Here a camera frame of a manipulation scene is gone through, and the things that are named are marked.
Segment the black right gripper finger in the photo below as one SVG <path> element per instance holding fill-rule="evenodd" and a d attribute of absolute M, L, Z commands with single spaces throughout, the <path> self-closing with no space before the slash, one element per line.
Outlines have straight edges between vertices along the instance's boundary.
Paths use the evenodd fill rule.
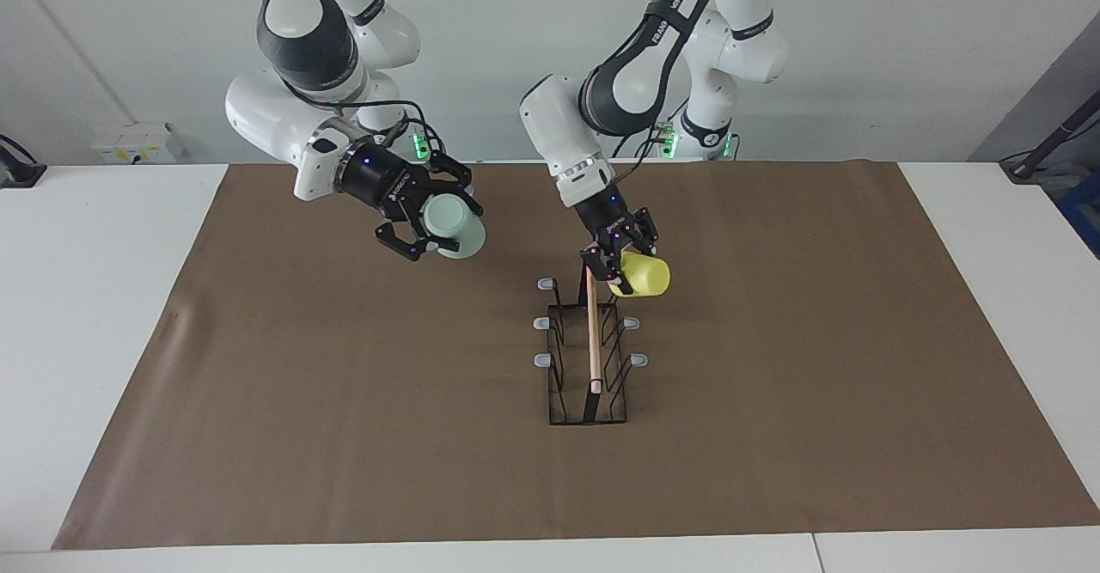
<path fill-rule="evenodd" d="M 385 247 L 398 253 L 402 257 L 417 261 L 428 251 L 429 245 L 437 241 L 437 236 L 428 231 L 424 224 L 408 223 L 413 229 L 413 241 L 404 241 L 396 234 L 396 223 L 383 223 L 376 229 L 376 238 Z"/>
<path fill-rule="evenodd" d="M 431 196 L 457 196 L 473 214 L 484 214 L 483 206 L 475 200 L 472 194 L 473 173 L 462 162 L 458 162 L 446 153 L 431 153 L 427 159 L 427 169 L 430 176 L 447 174 L 453 178 L 453 180 L 432 178 L 427 186 Z"/>

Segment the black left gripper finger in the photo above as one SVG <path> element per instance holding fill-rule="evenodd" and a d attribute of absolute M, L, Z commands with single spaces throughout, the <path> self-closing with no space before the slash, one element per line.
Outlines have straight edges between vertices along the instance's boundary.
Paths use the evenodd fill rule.
<path fill-rule="evenodd" d="M 581 258 L 590 275 L 602 283 L 622 283 L 622 253 L 612 249 L 606 252 L 601 245 L 588 245 L 581 251 Z"/>
<path fill-rule="evenodd" d="M 632 247 L 640 253 L 657 253 L 659 234 L 647 206 L 632 212 Z"/>

